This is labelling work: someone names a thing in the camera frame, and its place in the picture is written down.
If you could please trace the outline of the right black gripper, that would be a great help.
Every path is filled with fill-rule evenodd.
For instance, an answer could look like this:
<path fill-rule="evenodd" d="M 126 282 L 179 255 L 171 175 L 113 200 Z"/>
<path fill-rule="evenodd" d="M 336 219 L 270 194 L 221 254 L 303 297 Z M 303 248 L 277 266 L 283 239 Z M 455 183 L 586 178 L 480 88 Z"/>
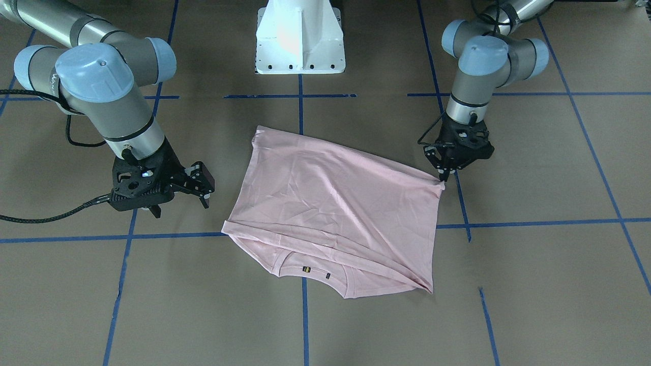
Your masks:
<path fill-rule="evenodd" d="M 184 167 L 167 139 L 146 158 L 137 159 L 133 152 L 133 148 L 126 147 L 114 160 L 108 197 L 112 208 L 117 211 L 147 208 L 159 219 L 161 204 L 172 201 L 177 192 L 194 195 L 203 208 L 209 208 L 215 181 L 202 161 Z"/>

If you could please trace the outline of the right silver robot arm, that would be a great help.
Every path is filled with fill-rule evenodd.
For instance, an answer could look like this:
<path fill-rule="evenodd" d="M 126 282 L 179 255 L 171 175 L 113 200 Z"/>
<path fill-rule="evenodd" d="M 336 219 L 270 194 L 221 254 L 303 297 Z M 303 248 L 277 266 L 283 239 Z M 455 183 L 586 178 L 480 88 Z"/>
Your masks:
<path fill-rule="evenodd" d="M 108 202 L 114 210 L 144 208 L 156 218 L 160 205 L 177 192 L 209 207 L 214 178 L 203 162 L 184 167 L 156 121 L 140 88 L 176 73 L 176 56 L 162 39 L 138 39 L 66 1 L 2 1 L 2 17 L 34 28 L 61 43 L 29 46 L 16 56 L 14 75 L 21 90 L 8 94 L 49 100 L 68 118 L 89 118 L 115 155 L 109 194 L 74 210 L 44 219 L 2 216 L 5 222 L 56 222 Z"/>

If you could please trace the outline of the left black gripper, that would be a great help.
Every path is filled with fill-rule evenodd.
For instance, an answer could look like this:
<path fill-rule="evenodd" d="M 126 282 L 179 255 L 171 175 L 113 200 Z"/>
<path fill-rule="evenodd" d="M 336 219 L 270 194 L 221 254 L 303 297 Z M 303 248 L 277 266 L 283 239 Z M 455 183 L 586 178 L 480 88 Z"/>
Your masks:
<path fill-rule="evenodd" d="M 433 143 L 425 142 L 426 135 L 437 127 L 439 122 L 441 128 L 438 137 Z M 476 114 L 470 115 L 468 124 L 461 124 L 443 113 L 419 137 L 418 144 L 423 146 L 426 158 L 438 172 L 439 180 L 448 181 L 454 171 L 465 169 L 477 160 L 491 158 L 495 148 L 489 137 L 486 123 L 479 121 Z"/>

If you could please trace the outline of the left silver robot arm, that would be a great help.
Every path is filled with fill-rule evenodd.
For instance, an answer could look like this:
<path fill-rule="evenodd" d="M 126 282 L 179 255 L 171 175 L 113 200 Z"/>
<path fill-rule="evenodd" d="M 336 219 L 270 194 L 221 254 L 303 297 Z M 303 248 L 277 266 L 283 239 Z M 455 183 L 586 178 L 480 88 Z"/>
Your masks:
<path fill-rule="evenodd" d="M 419 138 L 439 180 L 493 155 L 485 116 L 497 88 L 536 77 L 547 67 L 550 51 L 539 39 L 514 39 L 512 33 L 552 7 L 552 1 L 494 1 L 475 19 L 447 25 L 441 46 L 457 61 L 447 106 L 435 121 L 437 138 Z"/>

